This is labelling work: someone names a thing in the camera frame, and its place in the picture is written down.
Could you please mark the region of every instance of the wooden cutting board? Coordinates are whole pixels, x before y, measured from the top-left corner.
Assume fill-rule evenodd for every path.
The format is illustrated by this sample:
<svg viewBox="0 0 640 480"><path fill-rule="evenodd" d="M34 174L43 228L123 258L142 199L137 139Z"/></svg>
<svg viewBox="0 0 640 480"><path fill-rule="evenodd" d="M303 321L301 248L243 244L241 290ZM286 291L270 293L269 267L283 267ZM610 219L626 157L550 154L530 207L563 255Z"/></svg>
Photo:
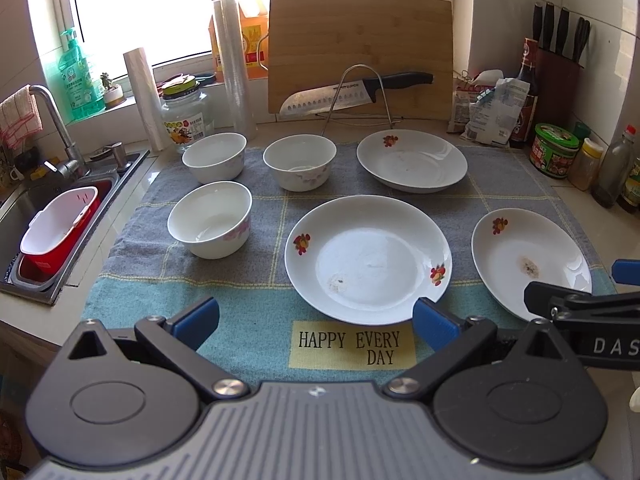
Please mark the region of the wooden cutting board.
<svg viewBox="0 0 640 480"><path fill-rule="evenodd" d="M287 97L340 82L351 65L364 63L389 75L429 72L433 84L388 90L391 113L448 119L451 114L453 31L445 0L271 0L269 16L269 111ZM374 74L350 72L346 80ZM344 110L384 113L375 104Z"/></svg>

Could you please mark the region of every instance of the plate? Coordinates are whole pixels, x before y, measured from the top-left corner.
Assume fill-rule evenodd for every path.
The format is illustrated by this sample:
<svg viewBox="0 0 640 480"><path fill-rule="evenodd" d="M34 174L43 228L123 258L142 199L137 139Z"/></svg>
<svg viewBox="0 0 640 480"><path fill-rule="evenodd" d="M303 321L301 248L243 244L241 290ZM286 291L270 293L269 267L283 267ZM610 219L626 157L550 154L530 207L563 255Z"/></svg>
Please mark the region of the plate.
<svg viewBox="0 0 640 480"><path fill-rule="evenodd" d="M466 175L466 158L446 140L415 130L383 130L358 145L358 160L373 177L407 193L435 193Z"/></svg>
<svg viewBox="0 0 640 480"><path fill-rule="evenodd" d="M548 218L524 209L487 213L476 224L471 253L480 278L506 310L525 321L530 282L591 292L589 266L574 240Z"/></svg>
<svg viewBox="0 0 640 480"><path fill-rule="evenodd" d="M304 215L287 239L284 263L307 303L360 325L411 319L415 301L438 301L451 277L449 244L435 222L377 195L337 198Z"/></svg>

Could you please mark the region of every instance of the sink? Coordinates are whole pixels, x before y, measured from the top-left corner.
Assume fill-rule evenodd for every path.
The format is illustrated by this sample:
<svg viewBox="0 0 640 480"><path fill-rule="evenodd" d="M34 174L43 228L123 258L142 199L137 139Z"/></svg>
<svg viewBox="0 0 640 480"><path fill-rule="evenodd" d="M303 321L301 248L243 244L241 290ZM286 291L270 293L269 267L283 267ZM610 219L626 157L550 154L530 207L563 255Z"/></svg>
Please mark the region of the sink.
<svg viewBox="0 0 640 480"><path fill-rule="evenodd" d="M134 171L140 166L148 155L146 152L131 153L127 160L131 163L124 174L119 174L113 158L107 158L98 162L89 162L90 172L87 176L74 182L62 179L54 173L36 180L29 189L24 190L11 205L9 210L0 219L0 292L7 292L33 301L45 304L53 304L58 293L66 283L76 260L82 254L82 248L87 243L98 222L118 195ZM21 280L20 276L9 278L12 266L21 261L20 242L29 228L29 222L55 197L64 191L77 187L95 186L100 197L100 207L91 218L78 243L69 254L62 268L49 277L40 286L34 286L30 280Z"/></svg>

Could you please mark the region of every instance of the faucet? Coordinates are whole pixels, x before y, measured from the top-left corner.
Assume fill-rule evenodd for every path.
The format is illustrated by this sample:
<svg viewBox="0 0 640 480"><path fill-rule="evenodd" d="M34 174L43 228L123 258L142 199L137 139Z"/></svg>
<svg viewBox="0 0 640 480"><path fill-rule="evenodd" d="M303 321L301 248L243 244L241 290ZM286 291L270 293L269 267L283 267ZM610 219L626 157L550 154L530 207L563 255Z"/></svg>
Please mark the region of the faucet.
<svg viewBox="0 0 640 480"><path fill-rule="evenodd" d="M62 118L60 117L60 112L58 111L56 102L53 100L51 92L49 92L49 89L45 86L31 85L30 93L32 95L38 95L44 100L44 103L47 105L47 109L49 110L49 114L53 119L53 123L56 125L60 139L62 139L62 142L65 144L65 152L68 156L68 160L66 162L60 162L57 166L53 166L53 164L49 162L45 162L45 165L50 170L57 171L62 177L67 179L85 176L89 173L89 167L84 161L82 153L80 153L80 150L76 147L76 143L73 142L71 136L69 136L69 132L66 130L65 123L63 123Z"/></svg>

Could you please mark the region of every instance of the yellow label patch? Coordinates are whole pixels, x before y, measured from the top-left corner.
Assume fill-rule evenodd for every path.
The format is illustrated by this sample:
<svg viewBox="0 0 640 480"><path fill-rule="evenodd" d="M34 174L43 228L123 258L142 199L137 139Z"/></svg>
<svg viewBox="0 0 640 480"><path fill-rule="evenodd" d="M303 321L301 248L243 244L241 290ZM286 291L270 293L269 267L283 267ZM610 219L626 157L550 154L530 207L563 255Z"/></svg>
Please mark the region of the yellow label patch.
<svg viewBox="0 0 640 480"><path fill-rule="evenodd" d="M415 365L411 322L381 327L294 321L289 368L401 370Z"/></svg>

